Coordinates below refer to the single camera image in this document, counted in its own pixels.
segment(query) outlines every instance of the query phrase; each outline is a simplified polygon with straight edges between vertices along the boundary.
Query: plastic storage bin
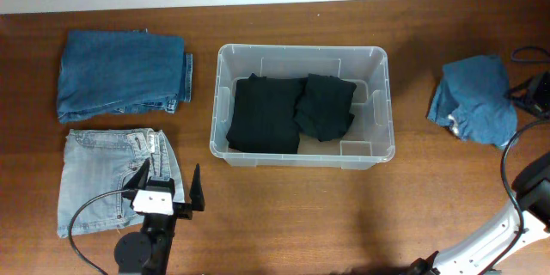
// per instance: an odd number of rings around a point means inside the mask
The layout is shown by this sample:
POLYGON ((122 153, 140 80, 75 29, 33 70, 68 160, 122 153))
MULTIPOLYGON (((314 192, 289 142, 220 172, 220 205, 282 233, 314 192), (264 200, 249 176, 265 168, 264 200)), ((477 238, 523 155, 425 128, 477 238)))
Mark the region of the plastic storage bin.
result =
POLYGON ((388 56, 380 47, 251 46, 228 44, 217 55, 210 137, 214 156, 231 166, 258 165, 367 169, 394 157, 388 56), (350 130, 339 140, 319 142, 300 135, 297 155, 242 153, 225 138, 233 118, 236 81, 250 74, 272 78, 337 76, 354 82, 350 130))

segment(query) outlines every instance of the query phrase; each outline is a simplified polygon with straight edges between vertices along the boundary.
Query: denim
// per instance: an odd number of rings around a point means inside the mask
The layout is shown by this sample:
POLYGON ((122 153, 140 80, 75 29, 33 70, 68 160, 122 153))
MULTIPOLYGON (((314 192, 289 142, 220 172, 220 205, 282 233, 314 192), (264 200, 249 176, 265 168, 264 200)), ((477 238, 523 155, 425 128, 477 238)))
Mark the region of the denim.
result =
POLYGON ((510 87, 498 56, 476 56, 443 67, 428 119, 462 140, 504 147, 516 132, 517 115, 504 98, 510 87))
POLYGON ((176 36, 70 31, 58 80, 61 123, 102 113, 174 113, 189 102, 193 55, 176 36))
MULTIPOLYGON (((64 150, 58 201, 58 235, 66 237, 76 210, 91 198, 122 186, 150 159, 149 177, 169 176, 175 182, 174 202, 184 202, 178 162, 162 131, 152 129, 71 130, 64 150)), ((144 220, 120 194, 99 199, 75 221, 73 235, 121 229, 144 220)))

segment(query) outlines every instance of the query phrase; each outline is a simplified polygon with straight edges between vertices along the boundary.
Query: wooden table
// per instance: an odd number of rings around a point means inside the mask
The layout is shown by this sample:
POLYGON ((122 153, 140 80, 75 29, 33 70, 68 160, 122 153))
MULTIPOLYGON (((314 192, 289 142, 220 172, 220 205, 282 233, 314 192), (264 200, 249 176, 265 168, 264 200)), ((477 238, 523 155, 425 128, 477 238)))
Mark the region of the wooden table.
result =
MULTIPOLYGON (((550 47, 550 0, 375 0, 0 16, 0 272, 94 273, 56 234, 64 137, 69 129, 152 127, 166 132, 187 181, 199 162, 204 213, 178 222, 170 274, 327 274, 403 266, 455 244, 506 201, 501 152, 463 143, 426 119, 443 64, 497 53, 512 84, 547 70, 512 64, 519 46, 550 47), (176 114, 102 115, 60 125, 59 60, 69 29, 175 34, 193 53, 192 102, 176 114), (217 51, 226 43, 381 46, 388 52, 395 158, 366 171, 232 168, 208 141, 217 51)), ((519 112, 520 124, 533 118, 519 112)), ((529 132, 510 177, 550 148, 550 128, 529 132)), ((132 227, 78 236, 116 273, 113 249, 132 227)), ((547 274, 550 241, 503 262, 506 274, 547 274)))

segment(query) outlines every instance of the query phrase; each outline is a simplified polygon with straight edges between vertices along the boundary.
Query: black cable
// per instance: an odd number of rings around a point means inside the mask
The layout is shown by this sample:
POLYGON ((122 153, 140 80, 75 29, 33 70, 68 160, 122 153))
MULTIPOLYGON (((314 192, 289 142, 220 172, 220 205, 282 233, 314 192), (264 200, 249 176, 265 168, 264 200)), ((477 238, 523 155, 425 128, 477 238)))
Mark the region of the black cable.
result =
POLYGON ((515 49, 512 54, 510 55, 510 59, 512 62, 518 62, 518 63, 524 63, 524 64, 548 64, 550 63, 550 52, 548 52, 546 49, 538 46, 524 46, 515 49), (528 58, 518 58, 516 55, 521 51, 537 51, 542 53, 543 55, 546 55, 546 59, 528 59, 528 58))
POLYGON ((88 207, 89 205, 91 205, 92 203, 94 203, 95 201, 97 201, 98 199, 102 199, 102 198, 105 198, 107 196, 110 196, 110 195, 113 195, 113 194, 117 194, 117 193, 128 193, 128 192, 131 192, 131 191, 135 191, 135 189, 119 189, 119 190, 113 190, 111 192, 105 192, 103 194, 100 194, 98 195, 97 197, 95 198, 92 198, 90 201, 84 203, 84 205, 80 206, 80 208, 78 209, 78 211, 76 211, 75 215, 72 217, 72 219, 70 220, 70 223, 69 223, 69 242, 70 242, 70 246, 73 248, 73 250, 75 251, 76 255, 82 259, 84 262, 88 263, 90 266, 92 266, 97 272, 103 274, 103 275, 107 275, 107 272, 103 271, 100 267, 98 267, 97 265, 95 265, 92 261, 88 260, 88 258, 84 257, 84 255, 80 252, 80 250, 78 250, 78 248, 76 247, 76 244, 75 242, 72 240, 72 226, 73 224, 75 224, 75 221, 76 221, 76 218, 78 217, 78 214, 81 213, 81 211, 83 211, 86 207, 88 207))
POLYGON ((517 231, 516 236, 514 236, 514 239, 512 239, 510 245, 508 245, 508 247, 505 248, 503 252, 497 256, 497 258, 495 258, 485 269, 483 269, 480 275, 490 271, 497 264, 497 262, 499 262, 516 245, 517 241, 519 241, 519 238, 522 237, 523 229, 525 228, 525 219, 523 218, 522 207, 517 202, 516 196, 514 196, 514 192, 512 191, 510 183, 508 182, 508 178, 506 177, 506 159, 508 158, 508 152, 510 151, 512 146, 516 144, 517 139, 525 131, 533 128, 534 126, 544 124, 550 124, 550 119, 536 120, 530 124, 525 125, 522 129, 518 130, 516 134, 514 134, 514 136, 510 139, 510 141, 506 145, 506 148, 504 149, 502 159, 500 160, 500 177, 502 178, 502 183, 504 184, 506 194, 508 194, 508 198, 510 198, 510 202, 514 205, 514 208, 517 211, 517 215, 519 216, 519 230, 517 231))

